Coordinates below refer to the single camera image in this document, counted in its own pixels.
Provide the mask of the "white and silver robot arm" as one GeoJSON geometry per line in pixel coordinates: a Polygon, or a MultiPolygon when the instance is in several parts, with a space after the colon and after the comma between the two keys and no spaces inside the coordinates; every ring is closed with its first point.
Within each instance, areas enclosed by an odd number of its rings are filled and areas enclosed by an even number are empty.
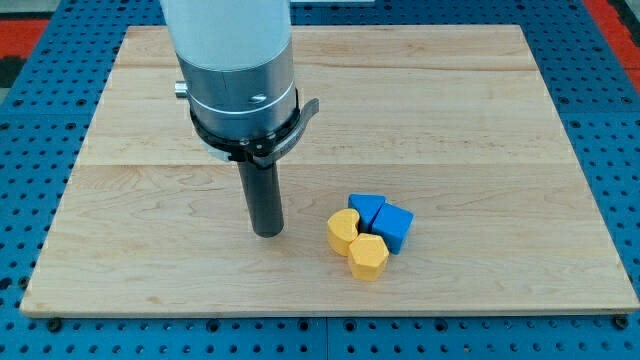
{"type": "Polygon", "coordinates": [[[298,101],[288,0],[161,0],[196,133],[239,160],[293,122],[298,101]]]}

